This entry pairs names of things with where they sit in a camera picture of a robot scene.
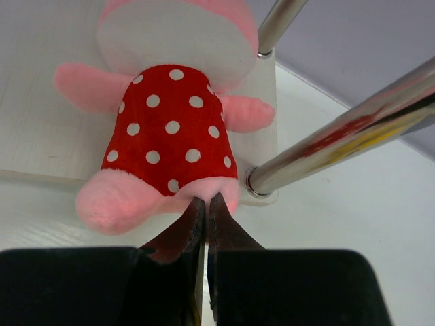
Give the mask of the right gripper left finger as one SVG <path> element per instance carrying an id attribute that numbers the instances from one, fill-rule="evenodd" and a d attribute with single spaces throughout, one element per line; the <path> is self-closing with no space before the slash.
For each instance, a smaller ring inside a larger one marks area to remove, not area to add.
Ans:
<path id="1" fill-rule="evenodd" d="M 191 242 L 201 238 L 204 214 L 205 203 L 194 197 L 180 218 L 139 248 L 157 263 L 173 263 Z"/>

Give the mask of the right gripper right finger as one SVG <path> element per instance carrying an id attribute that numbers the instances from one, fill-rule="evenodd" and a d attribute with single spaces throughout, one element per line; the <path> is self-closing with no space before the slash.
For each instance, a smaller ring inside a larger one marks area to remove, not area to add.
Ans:
<path id="1" fill-rule="evenodd" d="M 234 220 L 221 193 L 210 202 L 208 243 L 211 251 L 265 250 Z"/>

